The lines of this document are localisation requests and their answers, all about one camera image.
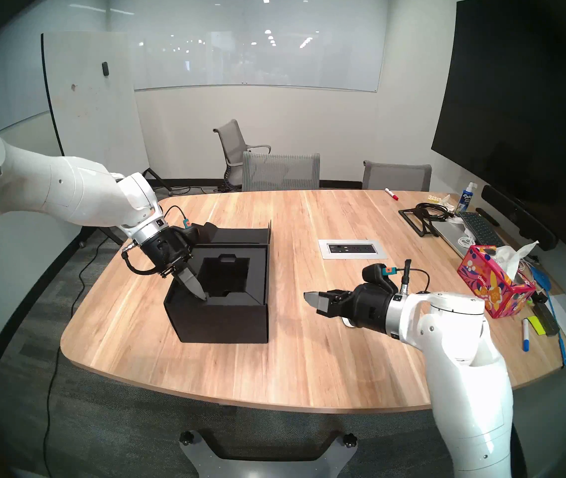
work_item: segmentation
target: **open box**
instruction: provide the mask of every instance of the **open box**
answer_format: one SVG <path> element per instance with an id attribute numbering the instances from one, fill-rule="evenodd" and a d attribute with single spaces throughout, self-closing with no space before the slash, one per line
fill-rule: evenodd
<path id="1" fill-rule="evenodd" d="M 164 300 L 181 342 L 266 343 L 270 228 L 218 229 L 188 262 L 206 300 L 173 279 Z"/>

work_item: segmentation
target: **marker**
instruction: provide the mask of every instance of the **marker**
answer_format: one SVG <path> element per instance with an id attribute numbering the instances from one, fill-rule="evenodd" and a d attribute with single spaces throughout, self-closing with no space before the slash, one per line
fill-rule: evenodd
<path id="1" fill-rule="evenodd" d="M 385 191 L 390 194 L 390 196 L 394 199 L 394 200 L 398 200 L 398 197 L 396 195 L 394 195 L 391 190 L 389 188 L 385 188 Z"/>
<path id="2" fill-rule="evenodd" d="M 522 350 L 529 350 L 529 319 L 524 319 L 522 321 Z"/>

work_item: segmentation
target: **cardboard box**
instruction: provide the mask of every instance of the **cardboard box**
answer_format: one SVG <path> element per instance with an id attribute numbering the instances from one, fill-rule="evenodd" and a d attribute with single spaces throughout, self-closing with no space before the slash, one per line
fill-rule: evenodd
<path id="1" fill-rule="evenodd" d="M 512 281 L 492 259 L 493 255 L 493 246 L 469 247 L 458 274 L 473 294 L 485 301 L 489 315 L 498 319 L 517 314 L 536 288 L 520 274 Z"/>

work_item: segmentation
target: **gray office chair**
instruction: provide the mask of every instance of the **gray office chair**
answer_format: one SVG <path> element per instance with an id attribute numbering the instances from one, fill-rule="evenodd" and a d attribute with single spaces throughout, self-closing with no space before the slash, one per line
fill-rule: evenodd
<path id="1" fill-rule="evenodd" d="M 218 133 L 223 154 L 226 156 L 226 173 L 223 175 L 223 182 L 229 189 L 238 190 L 243 181 L 243 153 L 249 152 L 251 148 L 267 147 L 269 154 L 272 147 L 269 145 L 247 145 L 236 120 L 230 120 L 212 131 Z"/>
<path id="2" fill-rule="evenodd" d="M 243 153 L 243 191 L 316 190 L 320 184 L 321 155 Z"/>
<path id="3" fill-rule="evenodd" d="M 431 166 L 408 164 L 381 164 L 363 161 L 363 190 L 413 190 L 429 192 Z"/>

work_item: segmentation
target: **soundbar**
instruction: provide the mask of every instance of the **soundbar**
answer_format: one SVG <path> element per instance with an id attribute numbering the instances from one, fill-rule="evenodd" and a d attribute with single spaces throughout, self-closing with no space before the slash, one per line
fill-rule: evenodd
<path id="1" fill-rule="evenodd" d="M 545 251 L 552 250 L 558 244 L 557 236 L 544 224 L 529 214 L 521 203 L 516 202 L 491 185 L 485 185 L 481 195 L 485 202 L 493 205 L 519 228 L 520 236 L 539 241 L 540 248 Z"/>

